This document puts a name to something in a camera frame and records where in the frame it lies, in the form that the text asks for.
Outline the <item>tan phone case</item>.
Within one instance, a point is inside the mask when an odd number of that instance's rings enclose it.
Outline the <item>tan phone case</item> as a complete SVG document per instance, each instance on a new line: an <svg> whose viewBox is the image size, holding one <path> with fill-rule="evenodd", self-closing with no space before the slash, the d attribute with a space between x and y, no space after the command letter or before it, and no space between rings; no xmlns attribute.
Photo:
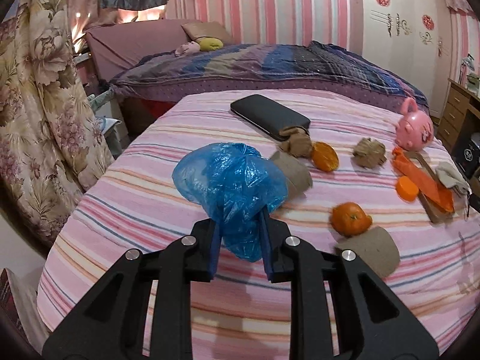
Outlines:
<svg viewBox="0 0 480 360"><path fill-rule="evenodd" d="M430 165L425 161L420 153L405 151L404 155L410 159L417 167L419 167L425 174L428 174L433 180L439 183L439 178L431 169ZM448 213L439 207L435 202L425 196L422 191L419 191L418 198L427 213L432 224L444 224L453 221L455 213Z"/></svg>

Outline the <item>black phone wallet case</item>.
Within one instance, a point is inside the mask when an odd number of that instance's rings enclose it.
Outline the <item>black phone wallet case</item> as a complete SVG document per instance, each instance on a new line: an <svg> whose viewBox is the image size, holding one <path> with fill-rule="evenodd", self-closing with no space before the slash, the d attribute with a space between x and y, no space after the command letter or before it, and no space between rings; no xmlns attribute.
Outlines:
<svg viewBox="0 0 480 360"><path fill-rule="evenodd" d="M272 99L253 94L230 104L230 110L277 141L286 141L289 128L308 132L311 120Z"/></svg>

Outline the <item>brown crumpled paper ball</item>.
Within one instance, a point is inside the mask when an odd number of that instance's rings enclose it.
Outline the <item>brown crumpled paper ball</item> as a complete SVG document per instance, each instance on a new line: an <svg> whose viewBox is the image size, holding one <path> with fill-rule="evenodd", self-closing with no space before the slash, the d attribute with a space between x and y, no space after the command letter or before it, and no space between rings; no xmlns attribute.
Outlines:
<svg viewBox="0 0 480 360"><path fill-rule="evenodd" d="M311 158L313 144L306 128L285 127L279 136L286 139L279 144L280 150L295 158Z"/></svg>
<svg viewBox="0 0 480 360"><path fill-rule="evenodd" d="M380 167L386 161L386 147L380 141L362 138L353 149L353 161L368 169Z"/></svg>

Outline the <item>white wardrobe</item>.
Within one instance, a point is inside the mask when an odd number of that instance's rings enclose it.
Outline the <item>white wardrobe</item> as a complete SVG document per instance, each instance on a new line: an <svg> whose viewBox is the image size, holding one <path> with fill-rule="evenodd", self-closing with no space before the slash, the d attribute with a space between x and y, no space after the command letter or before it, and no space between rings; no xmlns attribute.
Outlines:
<svg viewBox="0 0 480 360"><path fill-rule="evenodd" d="M418 88L440 118L448 94L452 23L444 0L363 0L362 55Z"/></svg>

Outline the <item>purple bed with plaid quilt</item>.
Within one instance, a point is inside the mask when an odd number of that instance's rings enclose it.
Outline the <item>purple bed with plaid quilt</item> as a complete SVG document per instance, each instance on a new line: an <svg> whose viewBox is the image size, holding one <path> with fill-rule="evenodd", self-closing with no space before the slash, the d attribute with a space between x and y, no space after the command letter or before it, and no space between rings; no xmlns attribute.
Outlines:
<svg viewBox="0 0 480 360"><path fill-rule="evenodd" d="M124 98L175 104L191 94L228 90L315 89L399 112L405 98L428 111L414 85L343 47L233 44L177 56L189 41L184 19L89 29L86 40L97 77Z"/></svg>

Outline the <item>floral curtain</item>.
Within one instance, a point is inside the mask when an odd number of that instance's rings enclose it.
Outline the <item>floral curtain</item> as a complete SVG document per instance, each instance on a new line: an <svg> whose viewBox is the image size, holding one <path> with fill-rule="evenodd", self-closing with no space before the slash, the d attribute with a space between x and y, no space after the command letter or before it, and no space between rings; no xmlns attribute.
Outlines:
<svg viewBox="0 0 480 360"><path fill-rule="evenodd" d="M68 0L16 0L1 23L1 186L47 247L113 163L73 62Z"/></svg>

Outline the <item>wooden desk with drawers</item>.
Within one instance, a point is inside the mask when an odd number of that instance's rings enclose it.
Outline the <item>wooden desk with drawers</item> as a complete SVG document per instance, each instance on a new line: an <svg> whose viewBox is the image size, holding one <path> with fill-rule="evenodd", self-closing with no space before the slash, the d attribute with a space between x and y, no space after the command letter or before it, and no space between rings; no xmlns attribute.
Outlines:
<svg viewBox="0 0 480 360"><path fill-rule="evenodd" d="M467 180L479 174L479 97L449 79L436 137Z"/></svg>

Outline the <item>pink piggy bank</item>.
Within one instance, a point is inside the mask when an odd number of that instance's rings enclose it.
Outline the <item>pink piggy bank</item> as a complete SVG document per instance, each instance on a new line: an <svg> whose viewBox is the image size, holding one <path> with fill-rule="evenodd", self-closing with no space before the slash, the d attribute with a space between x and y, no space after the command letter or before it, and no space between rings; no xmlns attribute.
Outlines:
<svg viewBox="0 0 480 360"><path fill-rule="evenodd" d="M395 125L395 143L404 150L422 151L434 139L431 117L418 108L412 97L403 101L400 113L402 118Z"/></svg>

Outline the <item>orange peel piece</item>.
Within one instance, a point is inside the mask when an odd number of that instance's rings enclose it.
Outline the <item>orange peel piece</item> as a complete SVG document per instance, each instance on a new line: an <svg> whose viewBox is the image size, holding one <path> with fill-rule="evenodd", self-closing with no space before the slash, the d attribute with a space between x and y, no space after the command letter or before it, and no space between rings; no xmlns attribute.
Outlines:
<svg viewBox="0 0 480 360"><path fill-rule="evenodd" d="M333 172L339 166L336 151L330 145L321 141L313 144L311 160L315 167L323 172Z"/></svg>

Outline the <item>brown pillow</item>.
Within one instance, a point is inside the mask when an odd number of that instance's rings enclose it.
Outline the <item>brown pillow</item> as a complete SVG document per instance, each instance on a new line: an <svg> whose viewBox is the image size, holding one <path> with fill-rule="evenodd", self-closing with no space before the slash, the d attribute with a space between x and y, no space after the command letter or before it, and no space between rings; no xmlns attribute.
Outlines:
<svg viewBox="0 0 480 360"><path fill-rule="evenodd" d="M181 26L185 33L192 41L200 38L216 38L223 42L224 45L233 45L235 40L227 32L224 26L216 21L214 22L188 22Z"/></svg>

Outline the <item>orange round lid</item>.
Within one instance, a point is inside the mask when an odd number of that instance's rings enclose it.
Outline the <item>orange round lid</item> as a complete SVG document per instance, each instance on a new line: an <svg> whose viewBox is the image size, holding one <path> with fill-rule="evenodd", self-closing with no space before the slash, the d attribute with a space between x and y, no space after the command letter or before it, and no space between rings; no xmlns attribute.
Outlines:
<svg viewBox="0 0 480 360"><path fill-rule="evenodd" d="M395 185L400 198L406 202L414 202L420 192L419 188L405 175L401 176Z"/></svg>

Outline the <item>yellow plush toy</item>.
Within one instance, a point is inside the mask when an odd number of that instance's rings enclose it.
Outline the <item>yellow plush toy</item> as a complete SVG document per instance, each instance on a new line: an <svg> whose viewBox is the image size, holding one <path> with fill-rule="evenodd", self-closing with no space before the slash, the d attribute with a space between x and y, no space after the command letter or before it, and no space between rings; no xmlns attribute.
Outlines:
<svg viewBox="0 0 480 360"><path fill-rule="evenodd" d="M223 41L215 37L200 37L195 42L199 45L199 50L202 52L221 50L224 47Z"/></svg>

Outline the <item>blue plastic bag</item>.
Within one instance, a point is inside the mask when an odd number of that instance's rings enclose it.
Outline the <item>blue plastic bag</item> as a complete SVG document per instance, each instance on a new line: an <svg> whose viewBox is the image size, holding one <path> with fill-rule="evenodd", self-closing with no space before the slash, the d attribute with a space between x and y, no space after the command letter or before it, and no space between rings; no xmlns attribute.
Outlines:
<svg viewBox="0 0 480 360"><path fill-rule="evenodd" d="M185 199L219 224L229 252L251 263L262 258L255 217L264 208L275 211L289 196L277 165L249 145L213 143L185 155L172 180Z"/></svg>

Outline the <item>pink plush toy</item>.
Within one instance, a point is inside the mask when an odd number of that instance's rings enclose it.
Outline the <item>pink plush toy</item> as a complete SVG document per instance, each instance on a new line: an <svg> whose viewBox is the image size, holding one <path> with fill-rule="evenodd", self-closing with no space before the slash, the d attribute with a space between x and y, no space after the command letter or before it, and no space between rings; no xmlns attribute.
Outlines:
<svg viewBox="0 0 480 360"><path fill-rule="evenodd" d="M187 55L194 55L201 51L199 43L196 41L190 41L183 45L180 45L174 52L176 57L183 57Z"/></svg>

